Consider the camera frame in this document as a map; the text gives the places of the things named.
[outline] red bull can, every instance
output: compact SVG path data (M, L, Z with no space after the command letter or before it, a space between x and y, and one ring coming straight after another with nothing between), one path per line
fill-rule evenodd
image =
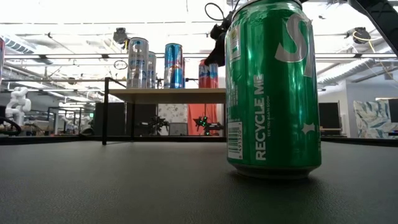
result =
M199 64L199 88L218 88L218 66L215 63L205 65L205 59Z
M6 45L4 40L0 37L0 85L2 80L2 68L4 66L4 54L6 53Z
M153 52L148 55L147 84L148 88L156 87L156 54Z
M182 46L167 44L164 55L164 88L184 88Z
M129 43L127 88L147 88L148 40L133 37Z

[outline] aluminum can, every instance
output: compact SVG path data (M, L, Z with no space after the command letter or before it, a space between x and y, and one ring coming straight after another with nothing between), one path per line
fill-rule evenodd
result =
M252 177L307 177L321 150L313 31L300 2L247 2L225 42L229 163Z
M167 44L164 55L164 88L183 88L182 46L180 44Z
M186 80L185 80L185 58L182 58L182 88L185 88Z
M153 52L148 55L147 85L148 88L156 88L156 54Z
M127 88L147 88L148 40L133 37L129 42Z
M218 88L218 65L205 65L205 59L199 64L199 88Z
M0 85L2 80L2 68L4 66L4 55L6 53L6 43L0 37Z

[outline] sprite can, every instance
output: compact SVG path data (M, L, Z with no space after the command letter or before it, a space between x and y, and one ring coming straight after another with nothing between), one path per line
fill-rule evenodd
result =
M307 177L321 164L320 125L313 31L300 2L247 2L225 46L229 163L252 177Z

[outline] barcode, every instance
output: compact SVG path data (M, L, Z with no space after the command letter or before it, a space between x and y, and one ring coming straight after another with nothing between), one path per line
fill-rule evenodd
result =
M228 123L228 157L243 159L243 134L242 122Z

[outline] black table surface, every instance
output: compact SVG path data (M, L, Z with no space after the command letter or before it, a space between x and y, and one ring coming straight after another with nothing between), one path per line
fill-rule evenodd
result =
M225 143L0 146L0 223L398 223L398 149L322 143L309 179L243 177Z

